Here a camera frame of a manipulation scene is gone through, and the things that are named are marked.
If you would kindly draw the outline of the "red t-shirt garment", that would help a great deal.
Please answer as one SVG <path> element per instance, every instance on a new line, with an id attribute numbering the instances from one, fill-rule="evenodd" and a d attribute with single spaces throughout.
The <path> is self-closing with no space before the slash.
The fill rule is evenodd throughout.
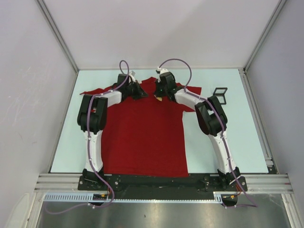
<path id="1" fill-rule="evenodd" d="M 101 138 L 101 156 L 106 174 L 187 177 L 183 114 L 193 109 L 163 97 L 154 96 L 155 81 L 140 81 L 149 95 L 123 102 L 107 109 L 107 120 Z M 85 94 L 94 95 L 112 86 Z"/>

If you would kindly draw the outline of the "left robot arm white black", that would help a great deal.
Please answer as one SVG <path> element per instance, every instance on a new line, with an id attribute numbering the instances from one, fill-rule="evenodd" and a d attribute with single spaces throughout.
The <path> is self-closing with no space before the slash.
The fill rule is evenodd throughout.
<path id="1" fill-rule="evenodd" d="M 127 97 L 134 100 L 145 98 L 148 94 L 132 74 L 119 74 L 117 83 L 110 89 L 97 94 L 83 95 L 77 116 L 77 124 L 85 135 L 87 155 L 83 174 L 90 174 L 88 184 L 95 190 L 101 189 L 105 178 L 98 173 L 103 169 L 101 138 L 107 120 L 107 109 L 123 102 Z"/>

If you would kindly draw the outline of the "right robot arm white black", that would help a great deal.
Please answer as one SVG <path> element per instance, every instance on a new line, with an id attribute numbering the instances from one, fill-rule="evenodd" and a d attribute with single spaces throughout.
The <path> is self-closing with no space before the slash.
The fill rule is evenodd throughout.
<path id="1" fill-rule="evenodd" d="M 227 142 L 227 116 L 216 96 L 203 98 L 184 86 L 178 86 L 174 75 L 168 70 L 157 70 L 156 97 L 167 97 L 170 101 L 193 109 L 201 131 L 212 143 L 217 161 L 219 185 L 223 190 L 231 190 L 240 178 Z"/>

